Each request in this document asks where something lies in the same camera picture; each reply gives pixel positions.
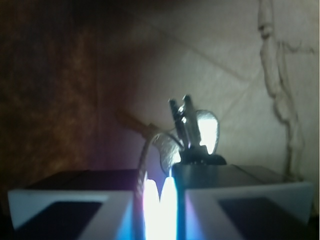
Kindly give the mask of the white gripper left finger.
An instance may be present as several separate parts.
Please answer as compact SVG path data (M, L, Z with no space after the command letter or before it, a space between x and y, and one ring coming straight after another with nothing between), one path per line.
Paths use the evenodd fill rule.
M156 206L153 180L137 199L135 169L62 171L8 192L16 240L143 240L144 207Z

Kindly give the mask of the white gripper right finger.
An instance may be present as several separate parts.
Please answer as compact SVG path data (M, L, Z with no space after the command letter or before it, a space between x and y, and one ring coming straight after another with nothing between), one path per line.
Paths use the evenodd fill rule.
M257 165L171 168L178 240L312 240L313 185Z

